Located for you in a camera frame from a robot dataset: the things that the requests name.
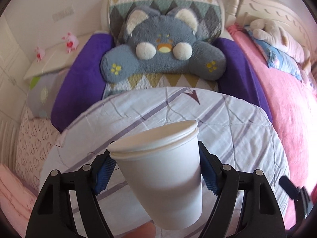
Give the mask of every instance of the blue pillow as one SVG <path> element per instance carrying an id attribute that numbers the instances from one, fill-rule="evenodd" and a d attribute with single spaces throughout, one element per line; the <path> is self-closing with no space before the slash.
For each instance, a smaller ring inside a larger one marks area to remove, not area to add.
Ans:
<path id="1" fill-rule="evenodd" d="M 292 74 L 298 80 L 302 80 L 299 67 L 292 57 L 276 49 L 275 47 L 272 47 L 267 42 L 254 38 L 249 25 L 245 25 L 244 28 L 261 51 L 269 68 L 275 68 L 284 71 L 286 73 Z"/>

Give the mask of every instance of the orange mouth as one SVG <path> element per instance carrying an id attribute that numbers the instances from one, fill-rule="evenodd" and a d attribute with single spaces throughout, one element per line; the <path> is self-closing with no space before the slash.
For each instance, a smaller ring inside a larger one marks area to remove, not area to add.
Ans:
<path id="1" fill-rule="evenodd" d="M 172 51 L 173 47 L 169 43 L 160 43 L 158 44 L 157 48 L 161 53 L 169 53 L 170 51 Z"/>

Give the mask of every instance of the silver screw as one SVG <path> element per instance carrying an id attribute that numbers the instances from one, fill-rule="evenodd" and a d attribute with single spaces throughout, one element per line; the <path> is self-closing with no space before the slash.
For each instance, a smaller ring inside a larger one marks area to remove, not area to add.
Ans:
<path id="1" fill-rule="evenodd" d="M 58 175 L 58 171 L 57 171 L 57 170 L 53 170 L 53 171 L 51 172 L 51 176 L 56 176 L 56 175 Z"/>
<path id="2" fill-rule="evenodd" d="M 229 166 L 229 165 L 223 165 L 222 166 L 222 168 L 224 169 L 224 170 L 226 170 L 226 171 L 230 171 L 231 170 L 231 166 Z"/>
<path id="3" fill-rule="evenodd" d="M 84 171 L 89 171 L 89 170 L 91 169 L 91 166 L 90 166 L 90 165 L 84 165 L 84 166 L 82 167 L 82 169 L 83 169 Z"/>
<path id="4" fill-rule="evenodd" d="M 257 170 L 256 170 L 256 174 L 257 174 L 258 176 L 262 176 L 262 175 L 263 175 L 263 172 L 262 172 L 260 169 L 257 169 Z"/>

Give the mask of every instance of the yellow paw print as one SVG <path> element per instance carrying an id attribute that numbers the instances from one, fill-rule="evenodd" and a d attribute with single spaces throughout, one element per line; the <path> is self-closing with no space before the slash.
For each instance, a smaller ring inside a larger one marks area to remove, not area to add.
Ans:
<path id="1" fill-rule="evenodd" d="M 121 71 L 121 66 L 113 63 L 111 72 L 114 73 L 115 75 L 118 75 L 119 71 Z"/>
<path id="2" fill-rule="evenodd" d="M 216 62 L 212 61 L 206 64 L 206 67 L 209 69 L 209 72 L 213 72 L 217 69 Z"/>

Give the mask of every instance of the bedpost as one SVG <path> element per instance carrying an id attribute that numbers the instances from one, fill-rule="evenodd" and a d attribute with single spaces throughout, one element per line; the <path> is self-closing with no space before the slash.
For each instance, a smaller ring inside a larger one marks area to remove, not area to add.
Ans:
<path id="1" fill-rule="evenodd" d="M 236 21 L 236 15 L 239 7 L 240 0 L 229 0 L 226 6 L 225 12 L 225 28 L 234 24 Z"/>

